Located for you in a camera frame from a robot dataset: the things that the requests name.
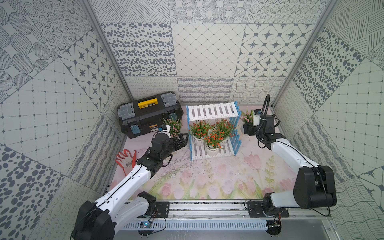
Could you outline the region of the pink flower pot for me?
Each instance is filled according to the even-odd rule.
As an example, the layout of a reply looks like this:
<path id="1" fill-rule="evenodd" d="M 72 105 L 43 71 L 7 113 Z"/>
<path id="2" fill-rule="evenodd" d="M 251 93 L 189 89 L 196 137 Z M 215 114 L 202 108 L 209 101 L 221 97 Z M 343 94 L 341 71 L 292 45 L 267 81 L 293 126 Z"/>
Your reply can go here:
<path id="1" fill-rule="evenodd" d="M 170 129 L 168 130 L 168 132 L 170 133 L 171 137 L 179 139 L 179 134 L 181 134 L 183 121 L 180 119 L 163 119 L 163 122 L 165 125 L 169 125 Z"/>
<path id="2" fill-rule="evenodd" d="M 254 110 L 246 110 L 245 112 L 242 112 L 241 120 L 244 124 L 254 126 Z"/>

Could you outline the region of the red flower pot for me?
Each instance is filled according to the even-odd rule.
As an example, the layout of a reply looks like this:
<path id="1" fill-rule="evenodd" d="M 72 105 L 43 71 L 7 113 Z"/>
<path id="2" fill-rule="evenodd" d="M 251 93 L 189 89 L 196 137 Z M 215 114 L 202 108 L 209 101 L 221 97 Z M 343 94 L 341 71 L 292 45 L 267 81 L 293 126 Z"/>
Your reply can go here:
<path id="1" fill-rule="evenodd" d="M 235 126 L 229 120 L 217 120 L 212 128 L 215 146 L 219 146 L 223 141 L 229 139 L 233 135 L 234 130 Z"/>
<path id="2" fill-rule="evenodd" d="M 212 126 L 205 120 L 193 122 L 189 125 L 189 134 L 192 136 L 195 146 L 203 146 L 205 137 L 208 135 Z"/>

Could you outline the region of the orange flower pot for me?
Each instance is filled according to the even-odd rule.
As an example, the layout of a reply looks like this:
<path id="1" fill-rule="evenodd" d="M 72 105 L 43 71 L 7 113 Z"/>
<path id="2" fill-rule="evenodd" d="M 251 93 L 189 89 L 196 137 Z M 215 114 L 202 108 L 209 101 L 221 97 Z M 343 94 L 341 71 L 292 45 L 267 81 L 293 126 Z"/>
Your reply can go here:
<path id="1" fill-rule="evenodd" d="M 205 136 L 205 150 L 207 155 L 214 157 L 219 153 L 222 148 L 222 142 L 224 141 L 224 132 L 213 132 Z"/>

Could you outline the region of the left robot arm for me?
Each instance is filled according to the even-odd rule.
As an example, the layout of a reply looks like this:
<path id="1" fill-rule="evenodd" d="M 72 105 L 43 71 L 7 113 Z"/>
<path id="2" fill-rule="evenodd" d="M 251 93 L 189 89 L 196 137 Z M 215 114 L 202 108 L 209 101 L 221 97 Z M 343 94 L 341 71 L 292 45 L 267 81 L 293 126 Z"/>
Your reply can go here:
<path id="1" fill-rule="evenodd" d="M 128 222 L 152 217 L 156 197 L 141 192 L 129 204 L 126 201 L 171 160 L 173 152 L 188 145 L 188 134 L 171 137 L 169 131 L 154 134 L 152 145 L 136 161 L 132 171 L 108 193 L 95 202 L 86 201 L 79 209 L 71 240 L 112 240 Z"/>

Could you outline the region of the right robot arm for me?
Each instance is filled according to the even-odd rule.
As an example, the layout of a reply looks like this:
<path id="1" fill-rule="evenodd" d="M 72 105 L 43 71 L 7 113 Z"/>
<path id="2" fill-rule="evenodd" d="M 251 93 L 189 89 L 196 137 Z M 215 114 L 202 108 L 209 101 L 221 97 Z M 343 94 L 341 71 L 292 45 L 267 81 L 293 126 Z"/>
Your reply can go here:
<path id="1" fill-rule="evenodd" d="M 321 166 L 310 160 L 291 145 L 281 133 L 276 133 L 275 116 L 255 114 L 254 122 L 245 127 L 245 134 L 256 136 L 263 144 L 297 173 L 292 190 L 267 193 L 263 198 L 266 216 L 278 215 L 286 208 L 312 209 L 330 208 L 337 204 L 335 176 L 332 168 Z"/>

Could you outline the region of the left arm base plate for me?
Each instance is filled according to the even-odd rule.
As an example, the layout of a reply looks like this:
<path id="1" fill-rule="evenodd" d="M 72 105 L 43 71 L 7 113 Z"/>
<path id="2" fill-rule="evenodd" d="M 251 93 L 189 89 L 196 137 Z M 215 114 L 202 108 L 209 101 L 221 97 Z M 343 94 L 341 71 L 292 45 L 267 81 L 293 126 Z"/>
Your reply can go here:
<path id="1" fill-rule="evenodd" d="M 150 203 L 146 213 L 142 217 L 167 218 L 170 211 L 170 202 Z"/>

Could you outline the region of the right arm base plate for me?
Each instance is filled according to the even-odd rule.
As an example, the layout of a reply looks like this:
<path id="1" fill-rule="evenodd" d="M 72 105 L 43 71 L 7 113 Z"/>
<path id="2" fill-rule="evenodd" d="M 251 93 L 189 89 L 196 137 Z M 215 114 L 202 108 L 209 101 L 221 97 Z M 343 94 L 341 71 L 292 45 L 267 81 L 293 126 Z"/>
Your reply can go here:
<path id="1" fill-rule="evenodd" d="M 287 209 L 268 206 L 262 201 L 246 200 L 244 206 L 248 211 L 250 218 L 288 218 L 290 216 Z"/>

